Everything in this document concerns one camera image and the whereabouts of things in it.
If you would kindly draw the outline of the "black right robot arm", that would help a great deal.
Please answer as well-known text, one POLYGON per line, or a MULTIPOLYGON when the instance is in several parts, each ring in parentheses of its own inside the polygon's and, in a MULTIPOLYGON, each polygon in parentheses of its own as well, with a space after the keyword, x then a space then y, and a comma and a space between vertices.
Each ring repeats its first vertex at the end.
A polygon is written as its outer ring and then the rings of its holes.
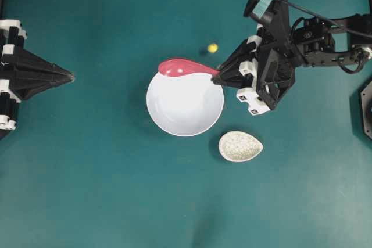
POLYGON ((256 116, 274 110, 295 83, 298 67, 340 67, 358 73, 371 59, 371 15, 333 22, 299 18, 273 35, 261 24, 219 67, 212 82, 238 90, 237 98, 256 116))

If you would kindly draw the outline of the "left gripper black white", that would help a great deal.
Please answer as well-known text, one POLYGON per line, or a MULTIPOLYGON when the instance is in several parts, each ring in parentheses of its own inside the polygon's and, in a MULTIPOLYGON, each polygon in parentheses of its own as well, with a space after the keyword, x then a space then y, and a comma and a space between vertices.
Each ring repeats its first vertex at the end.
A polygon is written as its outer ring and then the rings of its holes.
POLYGON ((23 49, 26 39, 20 20, 1 20, 1 139, 16 129, 22 100, 74 81, 73 73, 23 49), (5 55, 10 55, 10 64, 4 61, 5 55), (62 76, 15 79, 15 70, 62 76))

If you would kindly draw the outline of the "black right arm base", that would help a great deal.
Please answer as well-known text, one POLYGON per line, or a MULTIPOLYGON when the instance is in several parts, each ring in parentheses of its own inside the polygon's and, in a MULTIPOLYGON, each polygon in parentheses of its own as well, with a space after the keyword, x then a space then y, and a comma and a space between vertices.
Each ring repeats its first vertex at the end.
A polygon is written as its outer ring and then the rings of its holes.
POLYGON ((357 88, 350 104, 354 135, 371 144, 371 77, 357 88))

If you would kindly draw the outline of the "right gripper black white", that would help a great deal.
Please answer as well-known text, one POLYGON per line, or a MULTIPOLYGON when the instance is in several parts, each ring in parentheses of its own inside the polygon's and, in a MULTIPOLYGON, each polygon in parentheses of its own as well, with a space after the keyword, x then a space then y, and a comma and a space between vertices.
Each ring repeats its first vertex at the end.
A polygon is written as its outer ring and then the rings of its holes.
POLYGON ((278 48, 263 48, 273 41, 263 26, 257 26, 257 33, 243 40, 211 78, 215 85, 239 89, 237 99, 248 105, 253 116, 274 110, 295 82, 287 54, 278 48), (229 66, 240 59, 239 66, 229 66))

